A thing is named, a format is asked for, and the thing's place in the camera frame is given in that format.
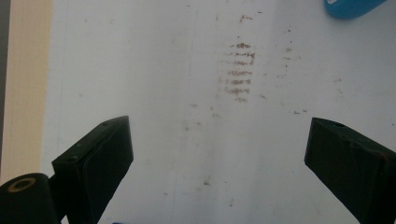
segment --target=stain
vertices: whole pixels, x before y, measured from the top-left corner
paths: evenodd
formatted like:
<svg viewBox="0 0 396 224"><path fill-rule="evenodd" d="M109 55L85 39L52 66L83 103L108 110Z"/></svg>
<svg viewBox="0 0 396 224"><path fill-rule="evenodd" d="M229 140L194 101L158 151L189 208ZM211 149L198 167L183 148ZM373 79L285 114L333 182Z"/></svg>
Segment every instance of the stain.
<svg viewBox="0 0 396 224"><path fill-rule="evenodd" d="M227 93L230 93L230 94L239 95L240 93L249 93L250 89L233 88L233 89L229 90L226 87L226 88L224 88L224 91L226 91Z"/></svg>
<svg viewBox="0 0 396 224"><path fill-rule="evenodd" d="M228 71L227 74L230 76L240 77L240 76L252 75L253 73L249 71L232 70L232 71Z"/></svg>
<svg viewBox="0 0 396 224"><path fill-rule="evenodd" d="M217 114L217 113L213 113L212 117L215 118L215 119L221 119L221 115Z"/></svg>
<svg viewBox="0 0 396 224"><path fill-rule="evenodd" d="M284 77L286 77L286 76L287 76L286 74L283 74L283 75L276 75L277 78L284 78Z"/></svg>
<svg viewBox="0 0 396 224"><path fill-rule="evenodd" d="M251 17L249 17L249 16L247 16L247 15L243 15L242 17L241 17L241 19L239 20L239 22L241 22L242 23L242 21L243 20L253 20L253 18L251 18Z"/></svg>
<svg viewBox="0 0 396 224"><path fill-rule="evenodd" d="M242 98L242 97L236 97L235 101L239 102L239 103L246 103L248 101L248 99Z"/></svg>
<svg viewBox="0 0 396 224"><path fill-rule="evenodd" d="M235 56L246 56L254 60L256 53L235 53Z"/></svg>
<svg viewBox="0 0 396 224"><path fill-rule="evenodd" d="M207 177L207 179L204 181L205 186L210 186L210 176Z"/></svg>
<svg viewBox="0 0 396 224"><path fill-rule="evenodd" d="M245 43L239 43L239 44L236 45L236 47L237 47L238 49L250 49L250 48L251 48L250 45L245 44Z"/></svg>
<svg viewBox="0 0 396 224"><path fill-rule="evenodd" d="M250 84L251 81L250 81L250 79L248 79L248 80L231 80L231 85L242 85L244 83Z"/></svg>
<svg viewBox="0 0 396 224"><path fill-rule="evenodd" d="M236 64L236 65L247 65L247 64L253 64L253 62L247 63L247 62L243 62L243 61L235 61L235 62L233 62L233 64Z"/></svg>

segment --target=dirt mark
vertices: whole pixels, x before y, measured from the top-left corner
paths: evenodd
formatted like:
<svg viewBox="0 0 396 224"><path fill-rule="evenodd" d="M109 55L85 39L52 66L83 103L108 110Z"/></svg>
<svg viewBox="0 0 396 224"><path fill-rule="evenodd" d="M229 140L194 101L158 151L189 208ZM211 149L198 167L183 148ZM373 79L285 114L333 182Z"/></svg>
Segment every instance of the dirt mark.
<svg viewBox="0 0 396 224"><path fill-rule="evenodd" d="M250 20L250 21L252 21L253 18L251 18L251 17L249 17L249 16L247 16L247 15L243 15L243 16L241 17L241 19L239 20L239 22L242 23L242 21L244 21L244 20Z"/></svg>

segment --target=brown smudge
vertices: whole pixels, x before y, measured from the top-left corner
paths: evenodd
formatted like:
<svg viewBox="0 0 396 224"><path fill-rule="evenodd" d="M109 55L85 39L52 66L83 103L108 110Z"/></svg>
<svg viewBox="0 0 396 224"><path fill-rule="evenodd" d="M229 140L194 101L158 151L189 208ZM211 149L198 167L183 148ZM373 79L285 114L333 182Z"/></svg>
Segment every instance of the brown smudge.
<svg viewBox="0 0 396 224"><path fill-rule="evenodd" d="M236 47L237 47L238 49L250 49L250 48L251 48L250 45L245 44L245 43L237 44Z"/></svg>
<svg viewBox="0 0 396 224"><path fill-rule="evenodd" d="M247 65L249 63L243 62L243 61L235 61L233 62L233 64L237 64L237 65Z"/></svg>
<svg viewBox="0 0 396 224"><path fill-rule="evenodd" d="M213 113L212 117L215 118L215 119L221 119L221 115L220 114L216 114L216 113Z"/></svg>
<svg viewBox="0 0 396 224"><path fill-rule="evenodd" d="M250 81L250 79L247 79L247 80L231 80L231 85L242 85L244 83L250 84L251 81Z"/></svg>
<svg viewBox="0 0 396 224"><path fill-rule="evenodd" d="M229 90L227 87L224 89L227 93L239 95L240 93L250 93L250 89L233 88Z"/></svg>
<svg viewBox="0 0 396 224"><path fill-rule="evenodd" d="M248 71L235 71L235 70L228 71L227 73L228 73L228 75L235 76L235 77L240 77L240 76L246 76L246 75L252 75L253 74L252 72L248 72Z"/></svg>
<svg viewBox="0 0 396 224"><path fill-rule="evenodd" d="M239 103L245 103L245 102L247 102L248 100L245 99L245 98L242 98L242 97L237 97L237 98L235 98L235 101L237 101L237 102L239 102Z"/></svg>
<svg viewBox="0 0 396 224"><path fill-rule="evenodd" d="M243 15L242 17L241 17L241 19L239 20L239 22L241 22L242 23L242 21L243 20L253 20L253 18L251 18L251 17L249 17L249 16L247 16L247 15Z"/></svg>

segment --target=blue object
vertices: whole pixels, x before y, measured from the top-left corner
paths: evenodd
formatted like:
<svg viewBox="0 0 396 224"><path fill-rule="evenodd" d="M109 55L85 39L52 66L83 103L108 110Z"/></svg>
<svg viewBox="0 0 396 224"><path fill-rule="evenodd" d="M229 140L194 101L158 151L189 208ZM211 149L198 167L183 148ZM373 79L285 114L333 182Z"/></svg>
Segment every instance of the blue object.
<svg viewBox="0 0 396 224"><path fill-rule="evenodd" d="M338 19L357 18L378 7L387 0L324 0L326 10Z"/></svg>

